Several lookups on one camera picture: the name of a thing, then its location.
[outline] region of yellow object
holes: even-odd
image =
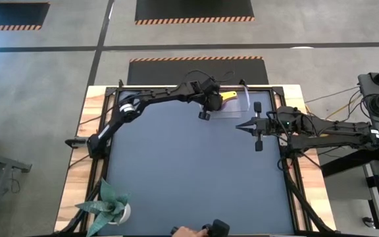
[[[238,98],[238,95],[236,94],[236,92],[222,92],[222,93],[220,93],[220,95],[223,98],[222,104],[225,104],[227,101],[229,101],[231,99]]]

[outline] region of potted plant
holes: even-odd
[[[117,196],[112,186],[104,179],[101,181],[99,195],[101,201],[87,201],[76,205],[83,211],[97,215],[86,237],[93,236],[108,223],[122,224],[126,222],[131,214],[131,207],[128,203],[129,194]]]

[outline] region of white pot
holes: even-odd
[[[124,214],[122,215],[121,219],[119,220],[119,224],[125,223],[128,218],[130,218],[131,215],[131,206],[129,203],[126,204],[125,209],[124,209]],[[109,224],[118,224],[114,221],[109,222]]]

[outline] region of green plant leaf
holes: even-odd
[[[128,199],[130,199],[130,194],[122,194],[116,200],[126,205],[128,203]]]
[[[118,216],[116,216],[113,220],[114,220],[117,224],[119,224],[119,221],[121,220],[122,216],[123,216],[123,215],[118,215]]]
[[[115,190],[112,186],[106,183],[105,179],[102,178],[102,185],[100,187],[100,196],[103,201],[108,201],[110,203],[115,203]]]
[[[111,221],[113,219],[114,219],[114,216],[111,215],[110,213],[107,213],[107,212],[100,213],[96,217],[93,224],[90,226],[86,237],[93,236],[97,231],[102,229],[102,227],[104,227],[109,221]]]
[[[116,216],[116,215],[118,215],[118,214],[119,214],[122,210],[124,210],[124,209],[125,209],[124,204],[122,204],[121,202],[117,201],[117,202],[115,203],[115,210],[113,210],[112,214],[113,214],[114,216]]]
[[[77,204],[76,207],[96,215],[98,215],[101,211],[113,210],[113,205],[104,201],[87,201],[85,203]]]

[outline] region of wooden table frame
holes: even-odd
[[[124,86],[124,89],[136,90],[142,88],[164,87],[173,86]],[[300,111],[306,113],[306,108],[303,101],[301,88],[299,85],[249,86],[250,89],[273,87],[283,88],[284,91],[283,101],[280,101],[280,96],[277,93],[274,93],[274,98],[277,107],[286,104],[287,106],[297,107]],[[110,108],[114,100],[105,99],[105,96],[111,93],[109,92],[109,90],[115,91],[116,88],[116,86],[90,86],[88,88],[86,99],[84,101],[80,122],[84,122],[89,119],[98,117],[101,115],[103,109],[106,111],[108,108]],[[106,118],[109,117],[110,113],[107,113],[106,116],[102,116],[102,119],[106,121]],[[79,125],[77,136],[90,136],[98,130],[102,129],[102,124],[103,123],[100,123],[100,119],[96,119],[89,123]],[[86,155],[86,148],[75,149],[72,152],[70,163],[73,163]],[[308,150],[307,155],[312,160],[319,163],[316,151],[314,149]],[[296,182],[297,185],[303,185],[303,188],[300,188],[300,190],[304,192],[307,201],[311,204],[311,206],[319,215],[319,217],[330,228],[335,229],[330,202],[328,201],[328,196],[321,170],[314,166],[307,159],[299,159],[299,162],[295,162],[294,164],[295,165],[290,170],[293,181]],[[94,185],[94,183],[88,185],[89,181],[95,180],[95,177],[99,177],[102,173],[102,169],[107,169],[107,164],[103,164],[103,160],[94,161],[90,158],[87,158],[81,161],[80,163],[74,165],[68,171],[60,208],[55,223],[55,230],[61,230],[62,228],[64,228],[69,223],[70,219],[76,214],[78,209],[74,205],[76,205],[77,203],[81,203],[85,200],[86,194],[88,194],[91,191]],[[294,227],[295,225],[297,225],[298,230],[316,230],[316,227],[313,224],[311,225],[311,222],[306,221],[306,219],[304,218],[305,213],[300,207],[300,204],[297,201],[296,197],[292,195],[289,199],[292,199],[294,204],[293,211],[291,210],[292,212],[295,212],[295,220],[293,220]],[[86,227],[85,225],[82,225],[81,230],[84,229],[86,229]]]

